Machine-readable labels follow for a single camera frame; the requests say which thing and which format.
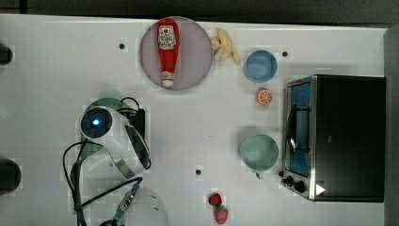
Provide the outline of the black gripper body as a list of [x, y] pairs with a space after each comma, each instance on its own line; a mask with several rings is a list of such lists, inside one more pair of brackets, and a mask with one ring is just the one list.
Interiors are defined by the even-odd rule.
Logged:
[[137, 132], [145, 137], [146, 130], [146, 113], [144, 109], [139, 109], [135, 113], [128, 114], [129, 122], [134, 126]]

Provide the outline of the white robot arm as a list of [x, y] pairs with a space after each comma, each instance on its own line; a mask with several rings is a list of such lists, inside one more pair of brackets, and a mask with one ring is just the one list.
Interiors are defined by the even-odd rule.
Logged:
[[98, 150], [72, 165], [69, 183], [78, 226], [171, 226], [162, 200], [142, 185], [151, 155], [128, 118], [94, 106], [85, 112], [80, 130], [82, 143]]

